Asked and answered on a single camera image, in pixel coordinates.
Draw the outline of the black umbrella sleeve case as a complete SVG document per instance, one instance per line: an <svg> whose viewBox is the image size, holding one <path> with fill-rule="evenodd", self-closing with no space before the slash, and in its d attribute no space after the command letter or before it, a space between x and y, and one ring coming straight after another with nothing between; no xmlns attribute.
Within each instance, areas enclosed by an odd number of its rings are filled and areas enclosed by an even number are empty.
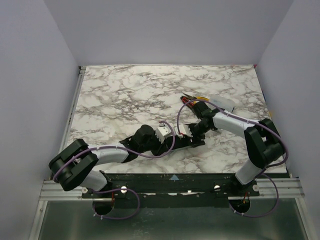
<svg viewBox="0 0 320 240"><path fill-rule="evenodd" d="M204 146L206 144L203 139L191 138L188 136L183 138L180 138L178 136L175 136L175 137L169 136L163 142L165 152L167 152L172 147L173 139L174 139L174 145L171 150L172 152L180 151L188 148L196 148L199 146Z"/></svg>

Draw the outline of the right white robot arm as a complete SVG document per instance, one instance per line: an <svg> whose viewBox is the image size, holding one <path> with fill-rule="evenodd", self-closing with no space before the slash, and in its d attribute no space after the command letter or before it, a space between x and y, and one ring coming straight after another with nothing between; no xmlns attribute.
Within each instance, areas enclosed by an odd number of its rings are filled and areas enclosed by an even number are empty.
<svg viewBox="0 0 320 240"><path fill-rule="evenodd" d="M193 137L204 137L210 130L226 130L245 140L248 160L235 173L237 185L247 185L272 162L285 153L285 148L272 120L251 120L233 115L228 111L211 109L203 101L190 107L200 122L190 125Z"/></svg>

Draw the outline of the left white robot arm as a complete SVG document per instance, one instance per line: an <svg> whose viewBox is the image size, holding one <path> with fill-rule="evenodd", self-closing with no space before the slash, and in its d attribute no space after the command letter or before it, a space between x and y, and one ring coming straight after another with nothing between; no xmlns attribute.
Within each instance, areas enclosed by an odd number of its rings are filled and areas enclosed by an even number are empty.
<svg viewBox="0 0 320 240"><path fill-rule="evenodd" d="M109 179L103 171L93 170L96 164L127 163L138 156L156 159L173 150L176 143L175 131L167 122L161 123L169 136L144 124L134 135L114 145L90 147L82 138L75 140L50 161L53 180L64 191L76 187L95 192L106 189Z"/></svg>

